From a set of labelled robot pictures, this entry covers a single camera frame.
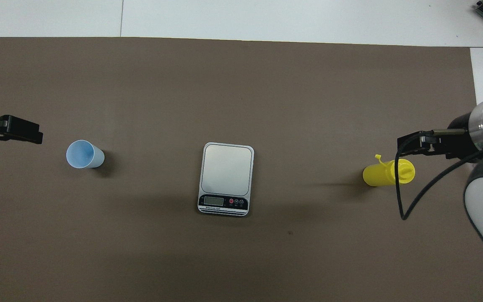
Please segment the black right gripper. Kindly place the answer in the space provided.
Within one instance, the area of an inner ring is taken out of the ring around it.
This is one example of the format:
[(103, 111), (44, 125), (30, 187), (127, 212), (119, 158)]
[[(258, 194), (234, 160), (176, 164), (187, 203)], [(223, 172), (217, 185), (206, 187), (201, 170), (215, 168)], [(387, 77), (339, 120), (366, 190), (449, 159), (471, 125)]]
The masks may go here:
[(479, 151), (468, 132), (471, 113), (461, 115), (445, 129), (434, 130), (437, 143), (431, 145), (426, 139), (433, 136), (433, 131), (418, 131), (397, 138), (397, 157), (412, 155), (444, 155), (447, 160), (463, 160)]

